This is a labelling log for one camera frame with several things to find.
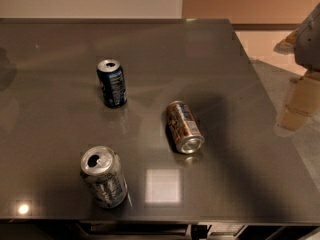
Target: can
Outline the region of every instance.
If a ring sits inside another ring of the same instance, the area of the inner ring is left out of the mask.
[[[82,156],[81,176],[102,208],[118,206],[128,194],[120,158],[106,146],[93,147]]]
[[[191,154],[204,143],[197,123],[183,101],[174,101],[166,109],[167,123],[178,152]]]
[[[101,61],[97,66],[97,75],[107,107],[117,108],[127,101],[123,68],[120,62],[113,59]]]

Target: brown wall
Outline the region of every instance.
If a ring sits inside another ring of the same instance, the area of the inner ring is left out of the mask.
[[[229,18],[232,23],[299,24],[320,0],[183,0],[183,18]]]

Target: dark table surface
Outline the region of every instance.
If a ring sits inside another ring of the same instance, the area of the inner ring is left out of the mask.
[[[119,109],[102,101],[103,58],[124,68]],[[205,137],[193,155],[170,146],[174,100]],[[227,20],[3,21],[0,219],[320,223],[319,192],[275,118]],[[79,175],[97,145],[119,154],[129,188],[112,210]]]

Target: white wall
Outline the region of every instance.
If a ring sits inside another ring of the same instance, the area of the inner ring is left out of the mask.
[[[182,0],[0,0],[0,18],[181,18]]]

